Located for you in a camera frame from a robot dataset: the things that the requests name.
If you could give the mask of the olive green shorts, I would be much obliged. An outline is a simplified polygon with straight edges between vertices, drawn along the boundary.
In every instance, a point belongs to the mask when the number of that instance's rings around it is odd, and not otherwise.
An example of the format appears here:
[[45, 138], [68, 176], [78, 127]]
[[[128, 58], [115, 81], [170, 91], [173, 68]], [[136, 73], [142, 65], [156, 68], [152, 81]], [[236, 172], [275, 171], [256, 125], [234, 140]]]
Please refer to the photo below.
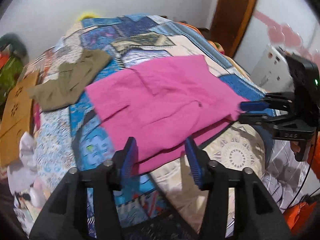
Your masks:
[[85, 49], [75, 63], [60, 64], [57, 79], [29, 88], [28, 95], [44, 112], [73, 105], [111, 60], [112, 56], [105, 51]]

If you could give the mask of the wooden lap desk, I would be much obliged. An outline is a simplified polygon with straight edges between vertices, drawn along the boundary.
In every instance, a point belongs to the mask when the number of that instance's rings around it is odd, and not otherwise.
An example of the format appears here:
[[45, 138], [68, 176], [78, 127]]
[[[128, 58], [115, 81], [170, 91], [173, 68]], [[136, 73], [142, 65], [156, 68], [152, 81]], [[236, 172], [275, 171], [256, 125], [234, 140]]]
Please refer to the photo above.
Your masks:
[[36, 85], [38, 78], [38, 70], [29, 73], [9, 93], [1, 122], [1, 167], [19, 158], [20, 139], [25, 132], [30, 132], [33, 100], [28, 89]]

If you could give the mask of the wooden wardrobe with white door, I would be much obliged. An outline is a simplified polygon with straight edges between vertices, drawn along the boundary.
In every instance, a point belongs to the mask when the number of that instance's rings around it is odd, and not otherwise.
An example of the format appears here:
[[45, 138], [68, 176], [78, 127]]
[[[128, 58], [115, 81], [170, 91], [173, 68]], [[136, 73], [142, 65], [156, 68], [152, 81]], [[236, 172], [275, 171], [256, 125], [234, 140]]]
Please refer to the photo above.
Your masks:
[[319, 3], [315, 0], [217, 0], [211, 39], [251, 74], [269, 46], [319, 63]]

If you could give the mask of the yellow headboard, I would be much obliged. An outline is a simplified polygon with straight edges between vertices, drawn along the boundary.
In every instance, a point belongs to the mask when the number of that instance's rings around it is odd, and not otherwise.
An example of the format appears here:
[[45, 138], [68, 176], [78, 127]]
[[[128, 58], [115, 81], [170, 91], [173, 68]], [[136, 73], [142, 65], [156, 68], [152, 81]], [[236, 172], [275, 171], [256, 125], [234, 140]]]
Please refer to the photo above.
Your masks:
[[85, 19], [90, 19], [90, 18], [99, 18], [99, 15], [93, 13], [93, 12], [83, 12], [78, 18], [77, 22], [83, 21]]

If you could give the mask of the pink pants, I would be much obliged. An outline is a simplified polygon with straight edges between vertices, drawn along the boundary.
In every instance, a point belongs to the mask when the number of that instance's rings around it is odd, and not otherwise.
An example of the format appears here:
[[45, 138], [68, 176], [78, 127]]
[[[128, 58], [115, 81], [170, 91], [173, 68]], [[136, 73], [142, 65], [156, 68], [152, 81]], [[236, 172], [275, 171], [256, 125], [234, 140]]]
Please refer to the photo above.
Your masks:
[[179, 158], [187, 137], [210, 139], [238, 119], [244, 101], [209, 71], [203, 55], [145, 61], [85, 91], [116, 150], [136, 139], [134, 174]]

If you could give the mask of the blue patchwork bedspread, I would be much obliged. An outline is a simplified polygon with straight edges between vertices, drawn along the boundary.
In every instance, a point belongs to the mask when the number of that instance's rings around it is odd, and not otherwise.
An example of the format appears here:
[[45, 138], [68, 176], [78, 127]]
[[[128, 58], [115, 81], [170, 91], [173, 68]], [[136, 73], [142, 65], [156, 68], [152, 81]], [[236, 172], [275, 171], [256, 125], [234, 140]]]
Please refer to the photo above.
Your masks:
[[52, 49], [43, 84], [84, 58], [108, 54], [73, 104], [42, 111], [35, 185], [50, 197], [68, 171], [111, 159], [129, 137], [137, 155], [115, 192], [125, 239], [195, 239], [208, 193], [193, 182], [184, 141], [192, 136], [227, 168], [265, 172], [263, 136], [238, 123], [239, 103], [263, 93], [202, 35], [157, 15], [81, 20]]

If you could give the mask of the striped orange blanket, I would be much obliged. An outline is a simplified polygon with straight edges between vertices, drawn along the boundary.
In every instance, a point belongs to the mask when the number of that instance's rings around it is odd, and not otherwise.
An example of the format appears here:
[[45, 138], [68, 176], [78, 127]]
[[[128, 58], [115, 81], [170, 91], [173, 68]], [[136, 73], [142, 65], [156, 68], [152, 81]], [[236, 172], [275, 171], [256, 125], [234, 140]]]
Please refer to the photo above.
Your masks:
[[25, 78], [28, 74], [38, 71], [39, 72], [39, 82], [41, 83], [44, 78], [47, 76], [48, 71], [50, 70], [54, 59], [54, 48], [49, 48], [45, 52], [43, 52], [39, 57], [35, 60], [29, 62], [24, 67], [23, 78]]

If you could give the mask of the grey neck pillow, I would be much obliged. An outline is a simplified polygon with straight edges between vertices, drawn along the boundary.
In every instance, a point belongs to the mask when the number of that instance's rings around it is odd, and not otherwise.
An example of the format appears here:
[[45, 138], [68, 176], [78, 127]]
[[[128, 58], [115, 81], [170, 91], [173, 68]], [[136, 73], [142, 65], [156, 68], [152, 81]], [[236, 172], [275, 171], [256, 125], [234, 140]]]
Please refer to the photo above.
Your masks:
[[1, 36], [0, 46], [1, 51], [5, 51], [8, 47], [10, 53], [16, 54], [19, 57], [25, 57], [27, 55], [27, 49], [25, 45], [15, 33], [7, 33]]

